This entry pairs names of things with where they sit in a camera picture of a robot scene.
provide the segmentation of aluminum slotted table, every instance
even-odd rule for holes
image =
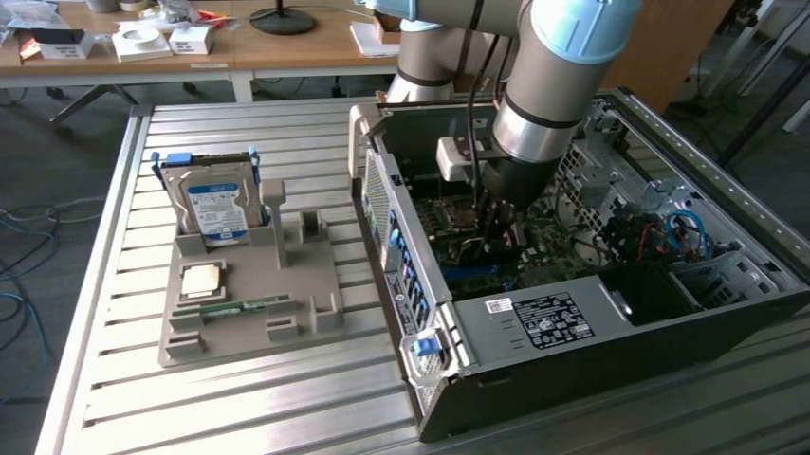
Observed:
[[[434,445],[418,443],[349,190],[349,109],[370,100],[137,107],[38,454],[808,448],[806,311],[709,365]],[[279,355],[165,369],[158,344],[177,218],[146,160],[154,151],[245,152],[250,145],[262,155],[262,177],[286,179],[286,216],[323,210],[347,311],[362,312],[379,330]]]

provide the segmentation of blue hard drive label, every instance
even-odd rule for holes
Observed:
[[[568,292],[520,301],[514,303],[514,310],[537,349],[594,336],[594,330]]]
[[[239,206],[239,185],[219,183],[189,187],[189,200],[201,233],[214,246],[227,245],[249,231],[245,208]]]

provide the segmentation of black lamp base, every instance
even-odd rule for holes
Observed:
[[[275,8],[261,9],[250,17],[251,25],[273,35],[299,35],[315,28],[318,22],[311,14],[285,8],[283,14]]]

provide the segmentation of gray 3d-printed holder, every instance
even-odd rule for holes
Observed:
[[[271,226],[245,245],[209,249],[202,236],[175,239],[161,335],[165,367],[231,355],[267,355],[330,342],[346,333],[330,235],[318,212],[282,223],[281,180],[262,182]],[[183,273],[217,264],[213,295],[182,295]]]

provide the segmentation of blue cable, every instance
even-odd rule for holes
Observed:
[[[670,245],[673,245],[678,249],[681,248],[681,245],[676,238],[676,234],[673,233],[673,231],[676,230],[676,226],[673,225],[673,220],[678,216],[688,217],[696,223],[696,228],[698,229],[698,234],[700,234],[700,241],[702,243],[702,256],[704,256],[704,259],[710,259],[712,258],[712,249],[710,249],[712,245],[709,243],[709,236],[706,235],[706,229],[704,228],[704,222],[700,220],[698,214],[690,210],[676,210],[665,218],[665,228],[666,228],[666,232],[668,232],[668,240],[670,241]]]
[[[56,251],[59,248],[59,241],[51,233],[43,232],[40,230],[28,230],[22,227],[18,227],[18,226],[12,225],[8,221],[6,221],[3,218],[0,218],[0,225],[6,226],[12,231],[19,232],[22,234],[42,235],[42,236],[47,237],[51,240],[51,245],[52,245],[51,251],[48,251],[48,254],[46,254],[46,256],[39,260],[39,262],[36,264],[34,264],[31,267],[24,269],[22,272],[16,272],[10,275],[0,275],[0,282],[7,282],[8,280],[19,278],[23,275],[26,275],[27,273],[35,271],[43,264],[46,264],[46,262],[56,254]]]
[[[42,328],[42,321],[39,320],[39,313],[38,313],[38,309],[35,308],[35,306],[32,305],[32,303],[30,301],[27,301],[23,296],[20,296],[19,294],[14,294],[11,292],[0,292],[0,298],[4,297],[7,299],[12,299],[19,301],[20,303],[23,303],[26,305],[26,308],[28,309],[28,314],[31,315],[31,319],[35,322],[35,328],[38,329],[38,335],[39,335],[39,342],[42,345],[42,369],[44,372],[44,369],[48,366],[48,362],[51,360],[51,356],[48,355],[48,344],[46,342],[46,334],[44,334],[44,330]],[[28,391],[31,389],[31,387],[36,384],[36,381],[31,381],[26,387],[23,387],[18,393],[15,394],[16,396],[19,396],[20,394],[23,394],[26,391]],[[10,400],[14,399],[14,395],[7,396],[6,398],[0,398],[0,405],[4,405],[10,402]]]

